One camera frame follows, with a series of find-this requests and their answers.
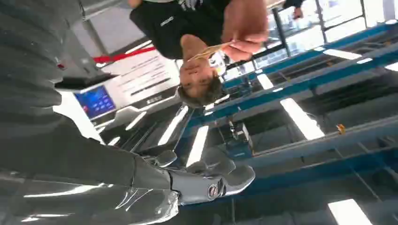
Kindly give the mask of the person's hand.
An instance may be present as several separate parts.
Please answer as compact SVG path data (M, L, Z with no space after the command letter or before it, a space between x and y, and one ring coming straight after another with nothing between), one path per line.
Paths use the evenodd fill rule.
M223 51L232 60L249 60L268 39L267 4L264 0L231 0L224 10Z

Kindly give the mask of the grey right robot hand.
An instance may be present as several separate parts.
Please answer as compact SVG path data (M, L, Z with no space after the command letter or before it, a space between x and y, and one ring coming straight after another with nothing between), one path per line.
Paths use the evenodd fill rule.
M234 195L254 180L249 166L176 171L83 137L68 118L53 130L0 129L3 225L152 225L180 205Z

